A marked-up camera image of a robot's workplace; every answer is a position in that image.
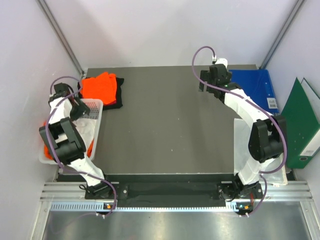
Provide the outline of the white green raglan t-shirt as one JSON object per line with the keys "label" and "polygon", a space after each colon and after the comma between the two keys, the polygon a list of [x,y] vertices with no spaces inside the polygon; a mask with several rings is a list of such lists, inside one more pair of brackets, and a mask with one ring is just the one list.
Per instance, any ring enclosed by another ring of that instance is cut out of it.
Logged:
{"label": "white green raglan t-shirt", "polygon": [[97,122],[96,119],[90,118],[79,118],[73,122],[87,148],[98,136]]}

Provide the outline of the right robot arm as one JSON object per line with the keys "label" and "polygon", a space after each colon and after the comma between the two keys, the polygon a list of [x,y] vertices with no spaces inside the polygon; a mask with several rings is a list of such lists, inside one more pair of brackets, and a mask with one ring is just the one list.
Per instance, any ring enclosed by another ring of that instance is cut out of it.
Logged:
{"label": "right robot arm", "polygon": [[270,173],[268,166],[286,156],[286,120],[261,108],[237,83],[232,82],[225,58],[214,56],[209,69],[201,70],[199,89],[212,93],[239,115],[250,129],[245,153],[235,157],[236,162],[244,160],[244,165],[234,174],[231,190],[222,193],[229,201],[245,198],[258,186],[260,176]]}

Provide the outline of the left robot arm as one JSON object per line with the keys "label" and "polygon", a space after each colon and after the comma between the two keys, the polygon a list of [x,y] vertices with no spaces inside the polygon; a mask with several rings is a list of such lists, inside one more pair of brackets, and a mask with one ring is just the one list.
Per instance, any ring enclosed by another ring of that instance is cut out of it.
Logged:
{"label": "left robot arm", "polygon": [[87,199],[107,199],[115,196],[114,187],[107,182],[104,172],[88,156],[89,141],[85,140],[76,121],[87,117],[91,109],[66,83],[54,85],[48,104],[50,114],[39,134],[53,160],[61,167],[70,167],[85,180]]}

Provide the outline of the white plastic basket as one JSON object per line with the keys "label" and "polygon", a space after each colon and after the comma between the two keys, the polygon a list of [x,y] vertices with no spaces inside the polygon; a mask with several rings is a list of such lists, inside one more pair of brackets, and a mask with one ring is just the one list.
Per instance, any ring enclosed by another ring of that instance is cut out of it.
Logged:
{"label": "white plastic basket", "polygon": [[83,115],[81,118],[86,119],[94,119],[97,120],[97,138],[91,143],[89,148],[87,149],[87,156],[91,161],[95,159],[95,153],[97,148],[97,142],[98,142],[98,135],[99,130],[101,126],[101,120],[102,120],[102,112],[103,112],[103,102],[99,99],[92,99],[92,98],[85,98],[82,99],[82,101],[90,108],[90,113]]}

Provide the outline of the folded orange t-shirt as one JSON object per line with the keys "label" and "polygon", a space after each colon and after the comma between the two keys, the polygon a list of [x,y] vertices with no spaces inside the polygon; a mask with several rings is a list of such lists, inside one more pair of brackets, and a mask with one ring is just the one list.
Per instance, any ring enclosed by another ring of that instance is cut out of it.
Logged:
{"label": "folded orange t-shirt", "polygon": [[81,81],[81,95],[85,99],[99,99],[104,105],[116,102],[117,80],[114,73],[103,72],[96,77],[85,78]]}

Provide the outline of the blue plastic folder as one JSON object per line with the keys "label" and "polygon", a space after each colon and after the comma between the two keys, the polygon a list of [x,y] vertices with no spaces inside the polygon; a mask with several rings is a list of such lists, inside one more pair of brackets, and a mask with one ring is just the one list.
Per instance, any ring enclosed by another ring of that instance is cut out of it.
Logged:
{"label": "blue plastic folder", "polygon": [[231,69],[231,81],[242,87],[245,94],[265,111],[278,114],[270,74],[266,69]]}

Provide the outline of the green lever arch binder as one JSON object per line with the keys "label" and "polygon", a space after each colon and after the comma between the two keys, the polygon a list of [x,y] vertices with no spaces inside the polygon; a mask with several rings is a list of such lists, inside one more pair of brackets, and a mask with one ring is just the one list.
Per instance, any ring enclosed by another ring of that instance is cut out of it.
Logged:
{"label": "green lever arch binder", "polygon": [[320,94],[305,78],[294,81],[281,116],[286,120],[286,166],[303,169],[320,151]]}

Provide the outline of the translucent plastic sleeve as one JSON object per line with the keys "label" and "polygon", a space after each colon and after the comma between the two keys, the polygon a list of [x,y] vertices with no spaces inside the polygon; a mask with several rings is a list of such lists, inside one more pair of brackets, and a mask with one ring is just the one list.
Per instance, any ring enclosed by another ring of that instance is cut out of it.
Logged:
{"label": "translucent plastic sleeve", "polygon": [[283,161],[284,155],[259,163],[249,152],[251,129],[242,119],[234,119],[234,174],[238,175],[243,185],[256,183],[260,180],[260,172],[275,170]]}

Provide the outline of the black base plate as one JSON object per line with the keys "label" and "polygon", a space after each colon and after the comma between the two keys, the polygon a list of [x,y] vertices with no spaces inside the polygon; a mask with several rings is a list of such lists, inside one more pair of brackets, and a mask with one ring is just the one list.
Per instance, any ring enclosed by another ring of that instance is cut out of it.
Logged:
{"label": "black base plate", "polygon": [[263,196],[260,185],[236,195],[229,182],[120,182],[113,186],[117,206],[125,208],[222,207],[225,200]]}

